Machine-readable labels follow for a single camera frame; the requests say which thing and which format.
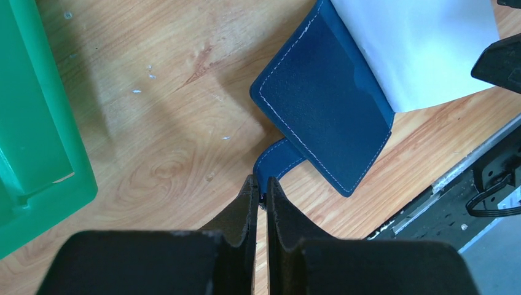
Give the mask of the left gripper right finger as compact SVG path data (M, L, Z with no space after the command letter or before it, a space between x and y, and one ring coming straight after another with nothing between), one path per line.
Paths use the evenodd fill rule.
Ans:
M478 293L463 258L446 243L336 238L273 177L266 206L270 294Z

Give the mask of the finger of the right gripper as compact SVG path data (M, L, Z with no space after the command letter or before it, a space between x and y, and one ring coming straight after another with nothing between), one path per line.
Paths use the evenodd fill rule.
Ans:
M520 94L520 34L488 46L473 66L471 76Z

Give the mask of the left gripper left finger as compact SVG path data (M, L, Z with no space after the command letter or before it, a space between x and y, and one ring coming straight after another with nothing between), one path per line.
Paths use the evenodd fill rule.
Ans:
M55 256L39 294L252 294L259 188L198 230L86 230Z

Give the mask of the navy blue card holder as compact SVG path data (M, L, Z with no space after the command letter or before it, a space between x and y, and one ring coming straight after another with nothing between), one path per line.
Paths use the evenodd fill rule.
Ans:
M249 94L283 134L253 167L262 197L303 161L348 197L391 135L394 111L330 1L316 2Z

